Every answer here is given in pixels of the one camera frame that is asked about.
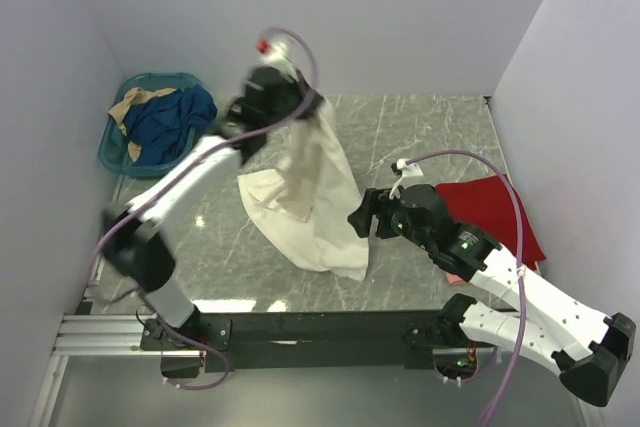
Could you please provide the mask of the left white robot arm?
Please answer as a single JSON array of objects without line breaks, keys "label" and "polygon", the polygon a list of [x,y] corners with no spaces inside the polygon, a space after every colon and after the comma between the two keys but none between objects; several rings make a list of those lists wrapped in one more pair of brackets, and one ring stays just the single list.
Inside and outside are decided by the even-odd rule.
[{"label": "left white robot arm", "polygon": [[183,215],[214,186],[234,177],[287,123],[308,119],[321,103],[297,67],[253,68],[234,99],[191,152],[143,194],[102,212],[98,248],[152,309],[164,336],[186,349],[206,338],[200,311],[176,279],[172,231]]}]

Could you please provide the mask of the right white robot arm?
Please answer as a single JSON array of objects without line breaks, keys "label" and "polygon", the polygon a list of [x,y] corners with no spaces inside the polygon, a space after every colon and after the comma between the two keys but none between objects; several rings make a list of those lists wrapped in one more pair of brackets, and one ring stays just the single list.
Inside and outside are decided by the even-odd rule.
[{"label": "right white robot arm", "polygon": [[571,298],[540,275],[520,273],[516,257],[480,228],[456,221],[444,199],[425,184],[366,190],[349,224],[365,238],[402,237],[424,250],[441,270],[485,290],[514,308],[499,312],[456,294],[438,314],[444,342],[487,343],[538,363],[582,401],[608,405],[629,363],[636,325]]}]

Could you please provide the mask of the cream white t-shirt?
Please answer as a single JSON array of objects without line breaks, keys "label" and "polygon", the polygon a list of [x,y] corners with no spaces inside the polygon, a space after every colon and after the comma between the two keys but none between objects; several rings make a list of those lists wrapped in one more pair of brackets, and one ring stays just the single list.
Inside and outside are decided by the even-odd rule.
[{"label": "cream white t-shirt", "polygon": [[238,187],[248,217],[296,267],[360,282],[369,245],[347,221],[361,197],[335,127],[324,100],[312,118],[290,124],[279,163],[239,176]]}]

